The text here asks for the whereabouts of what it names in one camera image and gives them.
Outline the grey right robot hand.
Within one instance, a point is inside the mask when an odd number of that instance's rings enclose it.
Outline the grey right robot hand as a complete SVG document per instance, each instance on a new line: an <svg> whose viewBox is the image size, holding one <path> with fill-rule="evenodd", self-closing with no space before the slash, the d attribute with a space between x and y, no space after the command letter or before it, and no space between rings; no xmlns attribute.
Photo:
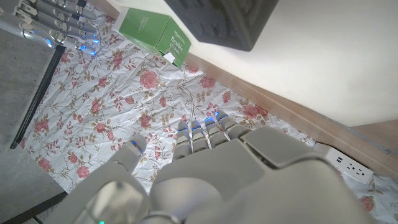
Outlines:
<svg viewBox="0 0 398 224"><path fill-rule="evenodd" d="M1 29L50 48L57 46L96 55L100 42L90 24L96 14L67 0L1 0Z"/></svg>

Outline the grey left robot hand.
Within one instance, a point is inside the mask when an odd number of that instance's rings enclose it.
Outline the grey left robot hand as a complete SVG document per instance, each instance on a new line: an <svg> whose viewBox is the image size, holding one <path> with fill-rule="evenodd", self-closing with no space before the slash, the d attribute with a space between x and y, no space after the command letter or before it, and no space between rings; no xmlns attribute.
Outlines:
<svg viewBox="0 0 398 224"><path fill-rule="evenodd" d="M48 223L373 223L317 151L272 128L250 130L223 111L180 122L170 164L146 192L133 171L135 135L65 197Z"/></svg>

